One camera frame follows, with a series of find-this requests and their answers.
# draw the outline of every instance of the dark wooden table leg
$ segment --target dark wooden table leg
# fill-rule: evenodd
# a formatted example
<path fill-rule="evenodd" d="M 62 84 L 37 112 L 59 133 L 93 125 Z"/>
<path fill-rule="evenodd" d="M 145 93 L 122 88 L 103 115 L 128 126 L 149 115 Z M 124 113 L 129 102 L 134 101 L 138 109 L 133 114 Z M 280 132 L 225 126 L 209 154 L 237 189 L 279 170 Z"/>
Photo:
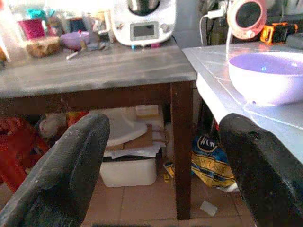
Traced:
<path fill-rule="evenodd" d="M 171 84 L 177 219 L 190 219 L 193 82 Z"/>

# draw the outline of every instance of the white bowl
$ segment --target white bowl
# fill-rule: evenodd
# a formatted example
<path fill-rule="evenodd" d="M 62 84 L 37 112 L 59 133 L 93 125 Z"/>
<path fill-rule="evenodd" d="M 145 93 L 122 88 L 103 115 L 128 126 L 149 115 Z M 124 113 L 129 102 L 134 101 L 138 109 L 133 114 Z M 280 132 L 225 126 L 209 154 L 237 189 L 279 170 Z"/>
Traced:
<path fill-rule="evenodd" d="M 229 61 L 232 84 L 248 102 L 277 106 L 303 100 L 303 54 L 248 53 Z"/>

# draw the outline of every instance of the appliance display screen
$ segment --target appliance display screen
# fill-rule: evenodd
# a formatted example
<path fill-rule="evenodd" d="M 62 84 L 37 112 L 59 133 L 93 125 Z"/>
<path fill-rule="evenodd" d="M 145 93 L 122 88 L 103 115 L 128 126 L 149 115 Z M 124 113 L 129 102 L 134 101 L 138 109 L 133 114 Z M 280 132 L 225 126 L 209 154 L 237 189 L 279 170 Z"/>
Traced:
<path fill-rule="evenodd" d="M 134 27 L 134 37 L 155 35 L 154 25 L 144 25 Z"/>

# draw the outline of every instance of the lavender bowl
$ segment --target lavender bowl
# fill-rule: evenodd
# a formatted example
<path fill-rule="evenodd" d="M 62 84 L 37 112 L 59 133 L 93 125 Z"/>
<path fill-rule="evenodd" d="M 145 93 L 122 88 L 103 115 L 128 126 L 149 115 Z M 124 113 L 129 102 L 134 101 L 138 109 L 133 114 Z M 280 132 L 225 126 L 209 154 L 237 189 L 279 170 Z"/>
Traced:
<path fill-rule="evenodd" d="M 89 32 L 71 32 L 66 33 L 60 37 L 60 42 L 69 49 L 79 51 L 81 50 L 81 41 L 84 40 L 89 44 Z"/>
<path fill-rule="evenodd" d="M 303 100 L 303 54 L 248 53 L 229 60 L 232 84 L 248 102 L 277 106 Z"/>

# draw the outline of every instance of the white storage box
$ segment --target white storage box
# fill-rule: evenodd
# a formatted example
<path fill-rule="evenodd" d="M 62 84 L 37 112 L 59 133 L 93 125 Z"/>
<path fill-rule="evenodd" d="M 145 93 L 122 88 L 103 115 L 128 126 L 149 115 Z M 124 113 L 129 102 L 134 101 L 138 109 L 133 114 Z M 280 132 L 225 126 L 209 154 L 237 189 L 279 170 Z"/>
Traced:
<path fill-rule="evenodd" d="M 151 185 L 157 179 L 156 159 L 103 162 L 100 175 L 107 187 Z"/>

